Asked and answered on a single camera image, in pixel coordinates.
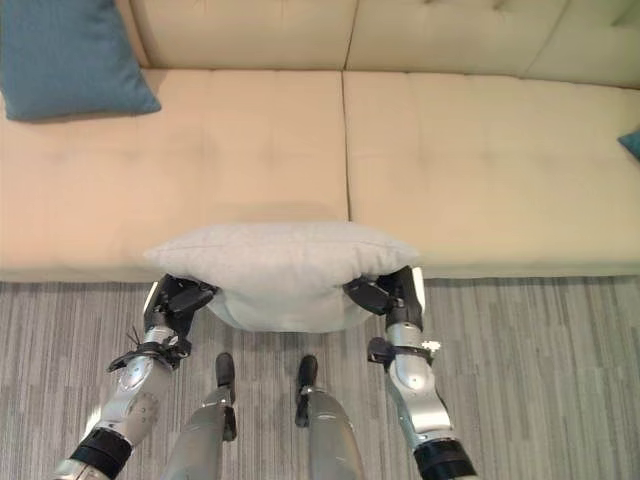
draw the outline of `floor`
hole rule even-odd
[[[131,347],[146,285],[0,284],[0,479],[48,478],[84,432]],[[427,282],[428,331],[443,343],[440,391],[484,479],[640,478],[640,278]],[[180,426],[233,353],[239,437],[223,478],[304,479],[307,432],[293,424],[305,353],[351,416],[367,478],[418,479],[383,388],[366,363],[381,322],[328,335],[233,330],[208,312],[151,437],[123,480],[159,478]]]

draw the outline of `fabric upholstery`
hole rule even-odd
[[[153,280],[142,252],[200,226],[347,219],[339,73],[147,81],[155,115],[0,121],[1,280]]]
[[[147,52],[144,49],[144,45],[140,39],[140,34],[138,33],[138,25],[136,24],[136,19],[133,15],[133,11],[131,10],[131,2],[130,0],[115,0],[115,2],[116,7],[120,12],[120,16],[122,17],[122,21],[124,22],[124,26],[127,29],[127,37],[129,38],[129,43],[131,44],[133,53],[135,54],[140,66],[148,68],[149,59],[147,58]]]
[[[427,276],[640,273],[640,91],[345,73],[352,219]]]
[[[640,88],[640,2],[568,2],[526,76]]]
[[[524,73],[565,0],[361,0],[353,70]]]
[[[640,2],[360,0],[348,68],[640,87]]]
[[[344,66],[356,0],[131,0],[155,67]]]
[[[351,222],[213,225],[147,252],[177,277],[220,288],[209,308],[233,327],[330,332],[371,314],[342,286],[410,264],[417,251]]]
[[[113,0],[5,0],[1,31],[11,119],[160,109]]]

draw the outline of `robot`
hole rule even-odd
[[[172,372],[191,353],[188,334],[194,313],[218,288],[165,275],[149,292],[144,307],[144,338],[115,359],[109,372],[121,371],[116,392],[101,417],[52,480],[113,480],[133,449],[158,418]],[[356,279],[344,286],[358,305],[386,319],[386,339],[368,345],[368,360],[385,371],[386,388],[396,404],[409,449],[423,479],[477,479],[456,436],[431,369],[438,342],[426,341],[422,316],[425,294],[419,268],[403,269],[376,280]],[[316,386],[318,363],[300,363],[296,425],[309,430],[312,480],[364,480],[362,460],[349,417],[329,393]],[[235,371],[231,355],[216,359],[217,389],[210,393],[181,432],[162,480],[215,480],[220,477],[223,442],[237,435]]]

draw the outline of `sofa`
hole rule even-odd
[[[162,111],[0,121],[0,280],[151,281],[194,228],[320,220],[428,277],[640,273],[639,2],[118,6]]]

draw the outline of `blue pillow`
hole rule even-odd
[[[7,118],[160,110],[113,0],[2,4],[0,82]]]
[[[640,130],[620,137],[618,141],[624,145],[634,157],[640,160]]]

